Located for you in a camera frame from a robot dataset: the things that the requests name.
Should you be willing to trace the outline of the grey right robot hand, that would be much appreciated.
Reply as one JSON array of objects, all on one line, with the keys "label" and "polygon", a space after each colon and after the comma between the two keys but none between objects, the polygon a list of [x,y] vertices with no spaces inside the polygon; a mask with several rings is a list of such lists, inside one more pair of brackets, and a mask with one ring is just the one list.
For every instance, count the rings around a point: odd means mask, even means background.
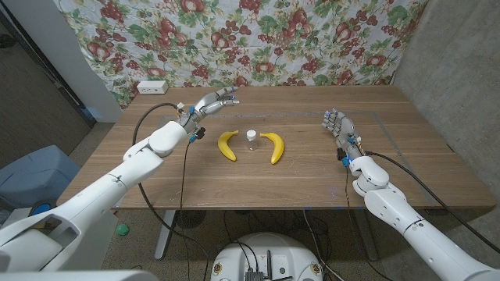
[{"label": "grey right robot hand", "polygon": [[332,109],[325,111],[321,126],[331,132],[337,145],[337,160],[351,162],[365,156],[361,140],[354,123],[343,112]]}]

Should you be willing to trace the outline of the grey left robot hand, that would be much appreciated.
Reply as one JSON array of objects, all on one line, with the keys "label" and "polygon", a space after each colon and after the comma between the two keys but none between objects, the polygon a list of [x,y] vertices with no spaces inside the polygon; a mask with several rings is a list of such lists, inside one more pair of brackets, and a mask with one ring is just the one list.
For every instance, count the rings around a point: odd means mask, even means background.
[{"label": "grey left robot hand", "polygon": [[187,133],[193,133],[206,116],[214,115],[224,107],[238,105],[240,102],[233,95],[237,89],[238,87],[225,87],[208,93],[194,106],[191,106],[187,113],[181,114],[179,124]]}]

